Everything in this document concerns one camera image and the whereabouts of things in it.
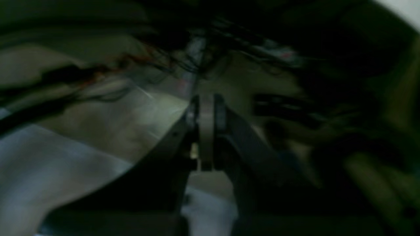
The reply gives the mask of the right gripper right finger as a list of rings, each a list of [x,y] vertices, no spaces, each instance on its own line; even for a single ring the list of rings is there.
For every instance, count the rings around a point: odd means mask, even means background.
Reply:
[[[213,95],[213,164],[233,184],[239,217],[233,236],[384,236],[385,227],[335,161],[316,187],[293,153],[270,149]]]

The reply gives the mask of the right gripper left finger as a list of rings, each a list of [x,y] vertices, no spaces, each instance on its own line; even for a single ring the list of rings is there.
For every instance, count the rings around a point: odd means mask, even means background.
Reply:
[[[135,166],[93,193],[51,211],[48,236],[188,236],[180,213],[192,171],[214,168],[216,102],[191,100],[185,113]]]

